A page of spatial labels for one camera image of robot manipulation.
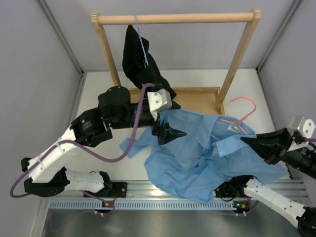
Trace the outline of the pink plastic hanger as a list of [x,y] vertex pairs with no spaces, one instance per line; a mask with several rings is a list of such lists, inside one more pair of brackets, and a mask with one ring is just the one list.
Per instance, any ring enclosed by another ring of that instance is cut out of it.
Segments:
[[221,141],[234,136],[254,135],[253,129],[250,128],[245,121],[257,110],[257,103],[248,96],[238,96],[231,99],[230,102],[238,100],[247,100],[252,104],[253,108],[240,118],[229,115],[218,115],[209,134],[209,139],[212,140],[212,142]]

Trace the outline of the light blue shirt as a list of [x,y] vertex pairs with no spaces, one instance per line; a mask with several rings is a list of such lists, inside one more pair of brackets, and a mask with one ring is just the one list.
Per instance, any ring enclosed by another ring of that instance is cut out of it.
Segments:
[[161,190],[179,198],[203,203],[214,200],[213,191],[230,177],[251,175],[268,184],[284,177],[282,165],[269,165],[242,137],[254,138],[256,132],[232,116],[207,115],[189,110],[167,110],[161,119],[185,136],[159,145],[150,128],[120,148],[132,158],[152,147],[144,166],[149,180]]

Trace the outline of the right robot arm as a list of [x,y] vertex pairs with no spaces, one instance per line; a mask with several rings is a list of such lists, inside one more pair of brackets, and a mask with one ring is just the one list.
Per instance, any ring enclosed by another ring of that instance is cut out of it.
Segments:
[[[306,175],[316,177],[316,145],[312,129],[283,128],[279,131],[259,134],[256,138],[241,140],[255,151],[268,165],[282,161]],[[275,181],[265,185],[253,176],[239,176],[230,183],[235,196],[257,200],[281,215],[302,237],[316,235],[316,209],[303,202],[306,191],[301,182]]]

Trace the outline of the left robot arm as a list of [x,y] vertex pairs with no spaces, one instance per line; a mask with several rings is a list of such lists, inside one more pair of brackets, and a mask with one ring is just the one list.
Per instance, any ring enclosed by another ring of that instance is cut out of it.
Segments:
[[149,127],[160,145],[165,145],[186,133],[160,120],[160,112],[179,109],[170,93],[160,84],[142,86],[139,101],[131,102],[130,91],[114,86],[98,96],[98,106],[84,111],[46,151],[36,158],[24,158],[21,168],[27,195],[52,197],[64,191],[80,191],[88,197],[103,198],[114,193],[105,171],[76,172],[66,164],[82,152],[112,139],[114,129],[131,128],[132,134],[123,156],[127,156],[140,127]]

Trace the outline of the blue plastic hanger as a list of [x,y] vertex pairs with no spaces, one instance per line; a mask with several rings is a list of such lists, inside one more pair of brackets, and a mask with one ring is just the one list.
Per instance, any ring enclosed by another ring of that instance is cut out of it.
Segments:
[[142,40],[142,36],[141,36],[141,32],[140,32],[140,27],[139,27],[139,22],[138,22],[138,18],[137,18],[136,14],[134,14],[134,19],[135,19],[135,22],[136,22],[139,42],[141,44],[141,48],[142,48],[142,52],[143,52],[143,56],[144,56],[144,67],[147,68],[149,66],[149,62],[148,62],[147,54],[146,54],[145,47],[144,47],[144,44],[143,44],[143,40]]

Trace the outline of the black shirt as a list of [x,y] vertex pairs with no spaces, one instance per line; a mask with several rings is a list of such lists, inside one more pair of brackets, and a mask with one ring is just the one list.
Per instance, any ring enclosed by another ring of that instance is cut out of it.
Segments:
[[149,66],[144,67],[144,56],[139,42],[138,32],[132,25],[128,25],[125,34],[122,68],[125,76],[138,88],[142,89],[147,83],[159,84],[158,89],[165,89],[170,93],[171,99],[177,94],[169,82],[161,75],[158,66],[149,53],[149,41],[142,37]]

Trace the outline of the wooden clothes rack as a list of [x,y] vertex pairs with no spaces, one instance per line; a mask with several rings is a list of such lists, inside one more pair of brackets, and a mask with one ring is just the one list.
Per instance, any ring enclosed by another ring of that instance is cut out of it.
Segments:
[[119,75],[114,63],[111,48],[104,29],[105,25],[140,24],[184,24],[184,23],[233,23],[243,22],[245,28],[237,46],[222,87],[177,87],[178,96],[175,101],[183,108],[207,114],[225,113],[224,99],[229,91],[233,79],[239,69],[241,61],[250,44],[252,36],[261,19],[261,10],[252,9],[247,13],[201,13],[201,14],[158,14],[102,16],[98,12],[91,15],[91,22],[99,39],[103,54],[107,60],[110,74],[115,86],[121,86]]

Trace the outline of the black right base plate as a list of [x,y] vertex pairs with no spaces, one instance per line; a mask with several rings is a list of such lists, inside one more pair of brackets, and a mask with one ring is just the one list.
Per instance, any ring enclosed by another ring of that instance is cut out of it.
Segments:
[[228,198],[228,200],[233,200],[234,198],[243,198],[243,187],[239,184],[227,181],[215,189],[215,196],[222,200],[225,198]]

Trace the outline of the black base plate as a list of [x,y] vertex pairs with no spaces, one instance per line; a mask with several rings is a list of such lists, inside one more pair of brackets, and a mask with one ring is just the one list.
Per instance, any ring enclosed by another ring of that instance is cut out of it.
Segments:
[[104,188],[97,193],[87,191],[90,195],[98,198],[125,198],[127,192],[126,182],[112,182],[111,188]]
[[225,198],[228,198],[228,200],[233,200],[234,198],[243,198],[243,187],[239,184],[227,181],[215,189],[215,196],[222,200]]

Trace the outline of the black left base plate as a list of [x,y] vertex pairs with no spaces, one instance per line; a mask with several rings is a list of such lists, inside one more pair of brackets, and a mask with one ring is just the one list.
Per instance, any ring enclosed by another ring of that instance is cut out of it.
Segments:
[[125,198],[127,192],[126,182],[112,182],[111,188],[104,188],[97,193],[87,191],[90,195],[98,198]]

